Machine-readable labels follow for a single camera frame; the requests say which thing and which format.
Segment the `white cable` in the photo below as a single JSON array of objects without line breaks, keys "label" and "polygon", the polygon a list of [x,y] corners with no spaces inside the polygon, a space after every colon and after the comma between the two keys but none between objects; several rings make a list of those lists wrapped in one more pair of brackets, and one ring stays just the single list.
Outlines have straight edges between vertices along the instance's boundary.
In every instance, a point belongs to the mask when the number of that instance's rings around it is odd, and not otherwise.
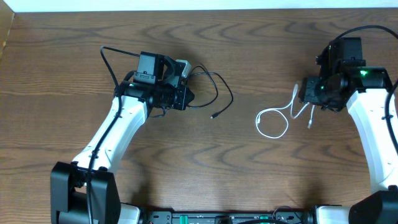
[{"label": "white cable", "polygon": [[[284,106],[284,107],[282,107],[282,108],[268,108],[268,109],[264,109],[264,110],[260,111],[260,112],[257,114],[256,120],[255,120],[254,122],[255,122],[255,124],[256,124],[257,131],[259,131],[259,133],[260,133],[261,135],[263,135],[263,136],[265,136],[265,137],[267,137],[267,138],[271,138],[271,139],[278,139],[278,138],[282,137],[282,136],[286,133],[287,129],[289,128],[289,121],[287,120],[286,116],[285,116],[284,114],[282,114],[282,112],[280,112],[280,111],[281,111],[281,110],[284,110],[284,109],[286,109],[286,108],[288,108],[288,107],[290,107],[290,117],[291,117],[292,119],[296,119],[296,118],[298,118],[298,116],[300,116],[300,114],[304,111],[304,109],[310,104],[310,103],[306,103],[306,104],[301,108],[301,110],[300,110],[295,116],[293,115],[294,98],[296,97],[298,90],[299,90],[299,84],[295,84],[295,85],[294,85],[294,88],[293,88],[293,92],[292,92],[292,99],[291,99],[291,101],[289,102],[288,105],[286,105],[286,106]],[[310,121],[308,122],[308,128],[311,128],[311,125],[312,125],[312,117],[313,117],[313,111],[314,111],[314,109],[315,109],[315,105],[312,106],[311,118],[310,118]],[[285,131],[284,131],[282,134],[280,134],[280,136],[276,136],[276,137],[274,137],[274,136],[268,136],[268,135],[262,133],[262,132],[260,131],[260,129],[259,129],[259,124],[260,124],[260,121],[261,121],[261,119],[260,119],[261,115],[262,115],[263,113],[270,112],[270,111],[278,112],[280,115],[282,115],[282,117],[283,117],[283,118],[285,119],[285,121],[286,121],[286,128],[285,128]]]}]

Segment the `wooden table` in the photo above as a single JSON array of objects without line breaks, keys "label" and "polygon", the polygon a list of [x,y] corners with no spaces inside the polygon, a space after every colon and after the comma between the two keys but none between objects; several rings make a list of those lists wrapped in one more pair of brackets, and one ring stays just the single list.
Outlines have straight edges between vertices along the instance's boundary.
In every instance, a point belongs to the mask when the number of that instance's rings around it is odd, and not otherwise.
[{"label": "wooden table", "polygon": [[[206,211],[358,202],[369,195],[369,174],[346,110],[317,110],[309,130],[307,110],[276,140],[262,137],[254,118],[286,105],[296,81],[318,74],[315,56],[338,34],[367,24],[398,31],[397,22],[397,9],[17,14],[0,64],[0,222],[50,221],[52,167],[88,144],[111,106],[101,45],[204,63],[235,96],[210,119],[230,98],[217,80],[211,106],[148,119],[116,176],[123,202]],[[368,65],[395,80],[398,42],[380,30],[352,35],[363,38]],[[119,80],[137,66],[106,55]],[[206,77],[191,84],[195,103],[215,94]],[[270,114],[261,128],[277,134],[284,121]]]}]

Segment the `white panel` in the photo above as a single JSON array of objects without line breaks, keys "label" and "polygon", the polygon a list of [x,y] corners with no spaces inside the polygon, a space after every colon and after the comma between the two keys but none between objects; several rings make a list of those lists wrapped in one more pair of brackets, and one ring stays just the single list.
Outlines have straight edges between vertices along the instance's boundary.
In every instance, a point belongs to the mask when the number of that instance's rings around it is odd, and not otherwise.
[{"label": "white panel", "polygon": [[14,12],[398,7],[397,0],[5,0]]}]

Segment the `white cable connector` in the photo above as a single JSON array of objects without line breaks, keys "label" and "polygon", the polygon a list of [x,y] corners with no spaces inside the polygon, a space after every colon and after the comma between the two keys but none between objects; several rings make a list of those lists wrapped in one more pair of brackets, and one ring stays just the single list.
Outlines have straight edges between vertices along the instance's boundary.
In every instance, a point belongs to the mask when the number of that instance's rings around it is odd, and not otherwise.
[{"label": "white cable connector", "polygon": [[[296,119],[296,118],[298,118],[298,116],[300,116],[300,114],[304,111],[304,109],[310,104],[310,103],[306,103],[306,104],[301,108],[301,110],[300,110],[295,116],[293,115],[294,98],[296,97],[298,91],[299,91],[299,84],[295,84],[295,85],[294,85],[294,88],[293,88],[293,92],[292,92],[292,99],[291,99],[291,101],[289,102],[288,105],[286,105],[285,107],[282,107],[282,108],[268,108],[268,109],[264,109],[264,110],[260,111],[260,112],[257,114],[256,120],[255,120],[255,124],[256,124],[257,131],[259,131],[259,133],[260,133],[261,135],[263,135],[263,136],[265,136],[265,137],[267,137],[267,138],[271,138],[271,139],[278,139],[278,138],[282,137],[282,136],[286,133],[287,129],[289,128],[289,121],[287,120],[286,116],[285,116],[282,112],[280,112],[280,111],[281,111],[281,110],[284,110],[284,109],[286,109],[286,108],[288,108],[288,107],[290,107],[290,117],[291,117],[292,119]],[[314,112],[314,110],[315,110],[315,105],[312,105],[311,117],[310,117],[310,121],[308,122],[308,126],[307,126],[308,129],[310,129],[311,126],[312,126],[312,119],[313,119],[313,112]],[[268,136],[268,135],[262,133],[262,132],[260,131],[260,129],[259,129],[259,124],[260,124],[260,121],[261,121],[261,119],[260,119],[261,115],[262,115],[263,113],[270,112],[270,111],[278,112],[280,115],[282,115],[282,117],[283,117],[283,118],[285,119],[285,121],[286,121],[286,128],[285,128],[285,131],[284,131],[280,136],[276,136],[276,137],[274,137],[274,136]]]}]

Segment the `white wall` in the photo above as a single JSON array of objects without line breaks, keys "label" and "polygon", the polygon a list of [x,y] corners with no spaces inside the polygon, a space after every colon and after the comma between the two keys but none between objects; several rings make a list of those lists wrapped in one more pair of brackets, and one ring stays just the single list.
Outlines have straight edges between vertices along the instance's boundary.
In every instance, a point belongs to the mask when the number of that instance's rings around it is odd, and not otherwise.
[{"label": "white wall", "polygon": [[14,12],[398,7],[398,0],[4,0]]}]

